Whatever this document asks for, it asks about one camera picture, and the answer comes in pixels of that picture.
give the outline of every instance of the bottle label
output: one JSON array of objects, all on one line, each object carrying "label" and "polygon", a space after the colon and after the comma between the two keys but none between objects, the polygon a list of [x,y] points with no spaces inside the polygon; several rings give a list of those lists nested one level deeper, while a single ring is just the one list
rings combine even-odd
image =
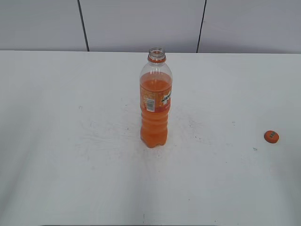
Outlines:
[{"label": "bottle label", "polygon": [[140,86],[140,105],[148,112],[159,113],[170,108],[171,86],[160,92],[152,92]]}]

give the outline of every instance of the orange soda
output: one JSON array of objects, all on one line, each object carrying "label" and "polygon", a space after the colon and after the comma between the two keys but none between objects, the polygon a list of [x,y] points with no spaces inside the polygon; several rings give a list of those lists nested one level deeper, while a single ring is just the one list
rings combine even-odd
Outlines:
[{"label": "orange soda", "polygon": [[148,63],[140,75],[141,139],[153,148],[167,140],[167,120],[171,101],[172,73],[162,48],[150,49]]}]

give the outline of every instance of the black line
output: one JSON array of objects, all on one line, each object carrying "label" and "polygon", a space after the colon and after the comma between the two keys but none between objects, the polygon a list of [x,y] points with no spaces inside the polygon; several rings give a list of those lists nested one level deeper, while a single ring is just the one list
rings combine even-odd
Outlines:
[{"label": "black line", "polygon": [[202,23],[201,23],[201,28],[199,30],[199,36],[198,36],[198,47],[199,47],[199,43],[201,41],[201,33],[202,33],[202,28],[203,28],[203,22],[204,22],[206,5],[207,5],[207,0],[205,0],[205,3],[204,3],[204,11],[203,11]]},{"label": "black line", "polygon": [[83,14],[81,12],[81,6],[80,6],[79,0],[77,0],[77,5],[79,6],[79,14],[80,14],[81,26],[83,27],[86,48],[87,48],[87,51],[90,52],[89,45],[88,45],[87,34],[86,34],[86,29],[85,29],[85,23],[84,23],[84,19],[83,19]]}]

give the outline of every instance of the bottle mouth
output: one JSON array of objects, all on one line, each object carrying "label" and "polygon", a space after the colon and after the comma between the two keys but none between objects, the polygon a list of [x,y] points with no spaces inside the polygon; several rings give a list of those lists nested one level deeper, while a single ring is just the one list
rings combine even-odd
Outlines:
[{"label": "bottle mouth", "polygon": [[166,61],[165,50],[162,48],[151,48],[149,52],[148,61],[152,63],[162,63]]}]

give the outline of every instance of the liquid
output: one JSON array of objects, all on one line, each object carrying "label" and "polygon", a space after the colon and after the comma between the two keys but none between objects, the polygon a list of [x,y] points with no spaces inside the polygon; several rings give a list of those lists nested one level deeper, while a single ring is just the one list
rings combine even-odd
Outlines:
[{"label": "liquid", "polygon": [[[165,73],[146,73],[140,79],[140,85],[151,92],[162,92],[172,85],[172,79]],[[141,139],[152,148],[156,145],[164,145],[167,140],[168,107],[159,113],[149,112],[141,107],[142,126]]]}]

